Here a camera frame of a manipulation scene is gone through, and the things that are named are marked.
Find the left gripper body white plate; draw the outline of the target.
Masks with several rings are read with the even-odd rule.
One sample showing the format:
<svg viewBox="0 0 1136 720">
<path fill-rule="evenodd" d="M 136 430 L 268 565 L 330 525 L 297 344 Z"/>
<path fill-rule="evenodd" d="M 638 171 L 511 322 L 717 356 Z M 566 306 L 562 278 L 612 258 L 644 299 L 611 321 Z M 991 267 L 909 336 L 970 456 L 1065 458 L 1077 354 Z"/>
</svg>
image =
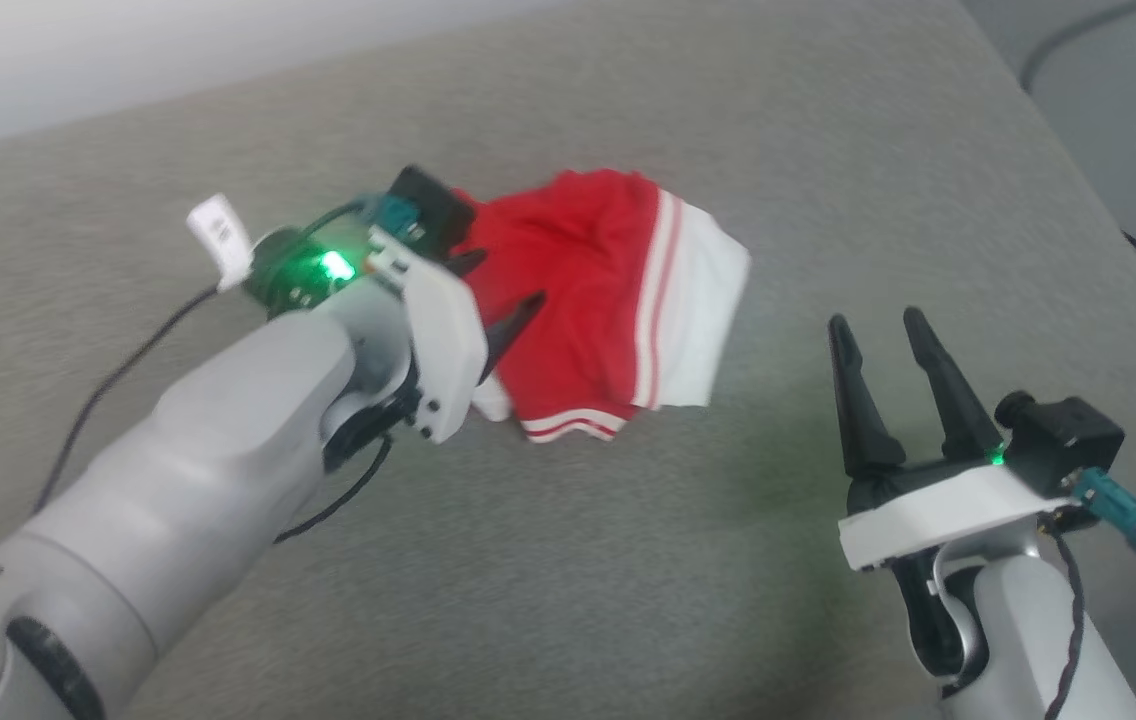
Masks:
<svg viewBox="0 0 1136 720">
<path fill-rule="evenodd" d="M 270 316 L 339 324 L 353 372 L 321 419 L 329 445 L 362 445 L 394 425 L 440 443 L 460 428 L 488 361 L 468 284 L 376 225 L 320 241 L 293 225 L 257 242 L 245 288 Z"/>
</svg>

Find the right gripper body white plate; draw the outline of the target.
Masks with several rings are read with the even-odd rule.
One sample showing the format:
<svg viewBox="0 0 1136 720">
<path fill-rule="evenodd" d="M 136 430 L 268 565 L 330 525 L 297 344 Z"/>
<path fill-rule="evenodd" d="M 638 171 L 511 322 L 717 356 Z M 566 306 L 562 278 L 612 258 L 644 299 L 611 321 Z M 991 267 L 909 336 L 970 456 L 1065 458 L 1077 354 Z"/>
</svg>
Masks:
<svg viewBox="0 0 1136 720">
<path fill-rule="evenodd" d="M 866 571 L 1075 503 L 1039 496 L 1008 464 L 984 464 L 841 520 L 840 544 L 847 568 Z"/>
</svg>

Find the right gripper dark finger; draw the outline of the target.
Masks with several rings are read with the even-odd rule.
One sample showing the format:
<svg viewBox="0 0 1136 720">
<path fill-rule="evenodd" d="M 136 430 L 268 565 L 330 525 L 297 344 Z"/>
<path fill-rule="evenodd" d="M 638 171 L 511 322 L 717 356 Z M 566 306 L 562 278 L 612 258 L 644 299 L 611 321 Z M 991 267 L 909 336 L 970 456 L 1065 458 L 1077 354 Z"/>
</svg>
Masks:
<svg viewBox="0 0 1136 720">
<path fill-rule="evenodd" d="M 1003 462 L 1004 441 L 964 372 L 939 342 L 920 307 L 903 311 L 908 342 L 916 365 L 929 380 L 944 438 L 939 451 L 951 462 Z"/>
<path fill-rule="evenodd" d="M 862 354 L 843 315 L 827 325 L 834 396 L 844 474 L 857 480 L 905 464 L 905 447 L 885 428 L 872 393 L 862 375 Z"/>
</svg>

